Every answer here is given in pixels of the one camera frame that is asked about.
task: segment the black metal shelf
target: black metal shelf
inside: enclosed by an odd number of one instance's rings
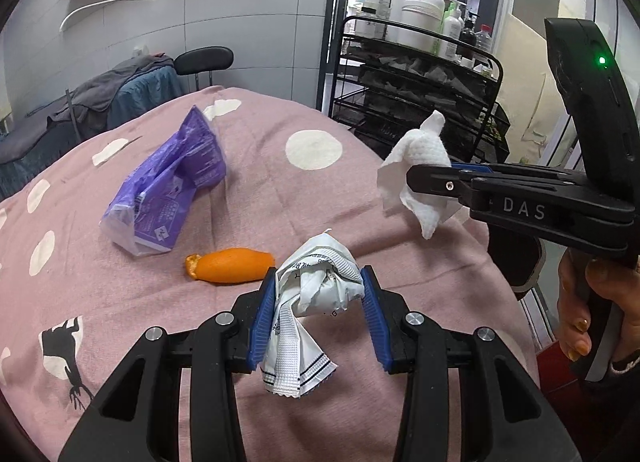
[[[344,34],[345,24],[358,18],[366,19],[358,16],[346,18],[338,34],[347,46],[338,52],[335,59],[329,112],[332,118],[353,127],[357,135],[366,135],[384,145],[393,146],[406,131],[419,127],[437,109],[446,119],[441,137],[450,154],[469,162],[482,161],[487,157],[490,161],[506,159],[509,151],[505,134],[510,124],[501,109],[496,112],[498,105],[495,99],[502,83],[502,66],[494,57],[434,32],[378,20],[385,25],[411,29],[444,42],[472,48],[479,56],[494,64],[492,68],[498,70],[497,79],[416,48]],[[361,63],[357,75],[348,76],[346,66],[338,74],[339,58]],[[393,66],[390,61],[385,62],[388,59],[405,69]],[[436,72],[442,80],[424,75]],[[336,95],[338,80],[362,89]],[[450,84],[454,80],[459,81],[460,86]],[[348,116],[355,113],[362,118]],[[376,128],[387,135],[377,135]]]

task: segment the crumpled white wrapper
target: crumpled white wrapper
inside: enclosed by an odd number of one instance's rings
[[[364,285],[355,259],[326,231],[308,239],[284,261],[276,271],[276,309],[261,366],[267,390],[300,397],[331,375],[337,365],[298,318],[335,315],[357,298],[364,298]]]

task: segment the pink blanket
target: pink blanket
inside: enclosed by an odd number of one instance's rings
[[[100,217],[124,178],[192,105],[204,109],[219,99],[241,101],[211,124],[227,178],[196,195],[173,251],[133,259],[101,235]],[[318,131],[292,137],[304,130]],[[94,165],[92,156],[116,139],[129,143]],[[317,111],[213,87],[83,143],[2,202],[0,390],[44,454],[57,458],[83,407],[148,327],[161,325],[169,333],[196,328],[259,285],[192,281],[184,272],[187,255],[249,247],[272,252],[280,264],[329,227],[358,264],[371,264],[383,288],[401,293],[410,308],[453,330],[496,329],[537,379],[526,319],[486,253],[486,228],[452,219],[424,241],[411,213],[383,214],[376,190],[380,163]],[[406,379],[386,375],[376,361],[361,305],[304,322],[338,369],[300,400],[269,394],[259,373],[239,378],[248,459],[391,460]],[[449,459],[456,460],[454,372],[450,380]],[[183,389],[186,407],[188,381]],[[186,413],[180,426],[181,460],[188,460]]]

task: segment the white tissue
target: white tissue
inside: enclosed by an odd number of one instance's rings
[[[378,191],[384,210],[396,209],[400,204],[409,209],[418,218],[424,239],[431,238],[436,227],[460,209],[456,199],[414,193],[406,184],[406,172],[411,166],[451,167],[440,139],[443,126],[444,115],[434,111],[420,129],[406,132],[378,169]]]
[[[347,310],[364,297],[364,285],[349,250],[326,232],[308,239],[276,271],[276,308],[262,380],[270,392],[300,397],[327,378],[331,362],[299,317]]]

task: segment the black deer print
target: black deer print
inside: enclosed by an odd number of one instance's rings
[[[55,329],[48,329],[42,333],[42,355],[44,357],[57,357],[61,358],[65,363],[65,373],[71,383],[71,390],[69,390],[69,400],[73,402],[74,409],[85,409],[81,400],[81,390],[84,390],[89,396],[89,403],[94,400],[94,395],[89,391],[80,378],[80,371],[76,364],[76,339],[73,337],[73,332],[80,330],[78,324],[78,318],[73,320],[73,324],[68,327],[69,321],[67,320],[60,327]]]

